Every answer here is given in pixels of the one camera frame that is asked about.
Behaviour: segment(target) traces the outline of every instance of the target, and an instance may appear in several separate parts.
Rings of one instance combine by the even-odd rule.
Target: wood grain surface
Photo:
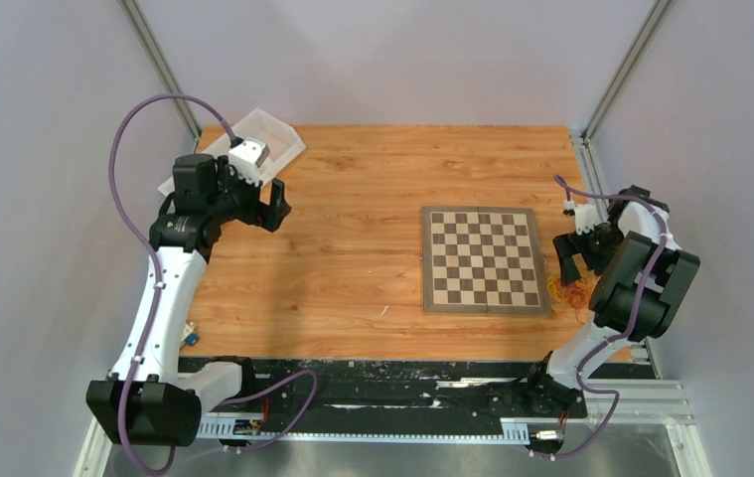
[[[275,234],[225,226],[190,311],[201,340],[183,354],[537,360],[581,326],[556,303],[537,317],[424,313],[421,301],[423,206],[533,208],[558,274],[551,241],[573,222],[551,177],[581,187],[565,128],[296,129],[307,149],[279,175],[292,214]],[[199,150],[221,134],[205,129]]]

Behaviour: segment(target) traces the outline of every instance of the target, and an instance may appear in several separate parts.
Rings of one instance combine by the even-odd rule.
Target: transparent plastic box
[[[260,108],[251,111],[240,122],[233,125],[233,132],[239,137],[253,137],[263,141],[271,150],[268,158],[259,166],[259,178],[263,187],[271,182],[284,167],[289,165],[306,145],[301,140],[295,128],[268,114]],[[210,146],[201,151],[219,157],[227,154],[230,141],[226,134],[213,141]],[[170,177],[157,188],[164,196],[175,191],[175,184]]]

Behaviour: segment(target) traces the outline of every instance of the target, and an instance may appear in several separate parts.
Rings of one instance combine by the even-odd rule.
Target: purple cable
[[[125,115],[125,118],[122,119],[122,122],[119,124],[119,129],[116,130],[116,135],[113,137],[113,145],[110,147],[110,159],[107,162],[107,182],[110,184],[110,196],[113,198],[113,205],[116,206],[116,211],[119,213],[119,217],[122,218],[122,221],[125,222],[125,225],[131,230],[134,236],[137,237],[140,243],[142,243],[142,245],[145,247],[145,251],[148,253],[148,256],[151,258],[151,261],[154,264],[155,282],[160,282],[163,280],[163,269],[160,264],[160,258],[158,258],[157,252],[154,250],[154,247],[152,247],[151,244],[148,242],[148,239],[145,237],[145,235],[142,232],[140,232],[140,230],[134,225],[134,223],[131,221],[131,218],[128,217],[128,214],[125,212],[125,208],[122,206],[122,200],[119,198],[119,191],[116,189],[115,169],[116,169],[116,153],[119,150],[119,141],[122,139],[122,134],[125,132],[125,129],[128,127],[128,123],[131,122],[131,119],[142,108],[144,108],[145,106],[153,102],[161,101],[164,99],[184,99],[186,101],[194,102],[195,104],[203,106],[206,110],[212,113],[213,116],[216,117],[216,119],[219,120],[219,123],[221,123],[222,126],[225,128],[227,136],[230,138],[231,141],[235,140],[236,138],[229,124],[227,124],[227,121],[225,121],[225,118],[221,114],[219,114],[218,111],[213,109],[213,107],[207,104],[206,102],[194,96],[190,96],[188,94],[169,93],[169,94],[156,94],[154,96],[151,96],[148,99],[145,99],[144,101],[134,106],[133,109],[131,109],[130,112],[128,112],[128,114]],[[148,335],[151,334],[151,328],[154,326],[154,316],[157,314],[157,306],[160,304],[160,293],[161,293],[160,288],[154,289],[154,296],[151,299],[151,307],[148,310],[148,319],[146,319],[145,321],[145,326],[143,327],[142,333],[140,334],[140,337],[139,337],[139,341],[137,342],[136,350],[134,351],[134,355],[136,356],[142,355],[142,352],[145,349],[145,343],[148,340]],[[125,422],[125,418],[126,418],[126,414],[128,410],[128,395],[130,395],[130,392],[131,392],[131,384],[133,383],[133,379],[136,376],[137,367],[138,367],[137,362],[132,361],[130,369],[128,370],[128,375],[125,377],[125,384],[122,385],[122,393],[119,397],[119,417],[118,417],[119,441],[122,443],[122,448],[125,450],[125,454],[127,454],[128,459],[130,459],[131,463],[133,463],[134,466],[138,468],[141,472],[148,475],[155,475],[155,476],[164,475],[166,472],[169,471],[169,469],[172,467],[172,464],[175,461],[175,447],[172,447],[169,449],[169,459],[166,462],[166,465],[161,469],[153,469],[147,466],[139,458],[139,456],[137,456],[137,454],[134,452],[134,449],[131,447],[131,444],[129,443],[129,440],[128,440],[128,428]]]
[[[634,292],[634,302],[631,304],[631,315],[628,317],[628,326],[625,327],[625,331],[622,333],[612,336],[608,338],[606,341],[603,341],[596,345],[595,348],[593,348],[590,353],[587,353],[587,356],[584,357],[583,360],[581,360],[580,363],[578,363],[578,367],[576,368],[576,374],[575,379],[578,381],[578,384],[581,386],[582,389],[589,393],[593,393],[595,395],[613,395],[614,400],[611,403],[610,408],[608,409],[608,412],[605,414],[605,418],[602,419],[602,422],[596,427],[596,430],[593,431],[593,433],[590,435],[590,437],[587,438],[584,442],[581,443],[578,447],[561,453],[561,454],[546,454],[543,452],[538,452],[537,455],[544,457],[546,459],[551,460],[552,458],[555,459],[565,459],[567,457],[574,457],[581,452],[584,451],[587,447],[590,446],[590,444],[593,443],[593,441],[596,440],[596,438],[599,436],[599,434],[604,430],[605,426],[608,425],[608,421],[611,419],[611,416],[613,415],[614,411],[616,410],[617,404],[619,404],[619,392],[616,390],[597,390],[595,388],[590,388],[587,386],[586,383],[584,383],[584,380],[581,377],[581,371],[584,369],[584,367],[587,365],[587,363],[593,359],[594,356],[599,354],[602,350],[607,348],[608,345],[610,345],[613,342],[619,341],[619,340],[625,340],[628,337],[631,336],[631,333],[634,332],[634,327],[637,325],[637,315],[640,312],[640,302],[643,300],[643,293],[646,291],[646,282],[648,281],[648,277],[652,274],[652,270],[655,268],[655,264],[658,262],[658,258],[660,258],[661,253],[664,252],[664,249],[667,245],[667,236],[666,234],[669,232],[667,229],[667,224],[664,222],[664,219],[657,214],[657,211],[655,208],[649,204],[648,202],[644,201],[643,199],[640,199],[639,197],[634,196],[624,196],[624,195],[604,195],[604,194],[591,194],[589,192],[579,191],[577,189],[573,189],[570,187],[566,181],[559,175],[555,174],[554,176],[555,182],[561,186],[566,191],[566,200],[571,200],[570,194],[576,194],[578,196],[586,197],[588,199],[601,199],[606,201],[631,201],[636,202],[637,204],[640,204],[641,206],[645,207],[647,211],[652,215],[652,217],[655,218],[655,221],[658,223],[658,227],[661,229],[661,238],[660,242],[658,243],[658,247],[655,249],[655,252],[652,253],[652,256],[649,257],[649,261],[646,262],[646,266],[643,267],[643,273],[640,278],[640,282],[637,283],[637,290]]]

